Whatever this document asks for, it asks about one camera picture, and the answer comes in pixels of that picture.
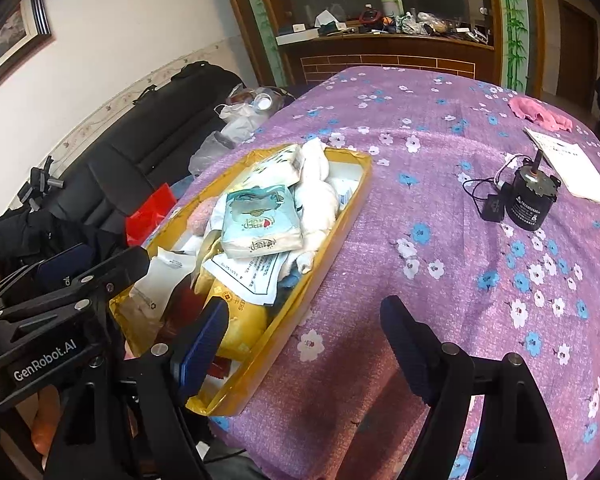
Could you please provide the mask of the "person left hand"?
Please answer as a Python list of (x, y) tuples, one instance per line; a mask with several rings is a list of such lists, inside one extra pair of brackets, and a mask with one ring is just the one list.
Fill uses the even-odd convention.
[(20, 402), (16, 409), (26, 424), (27, 441), (38, 453), (34, 463), (45, 469), (62, 413), (58, 390), (53, 385), (46, 386)]

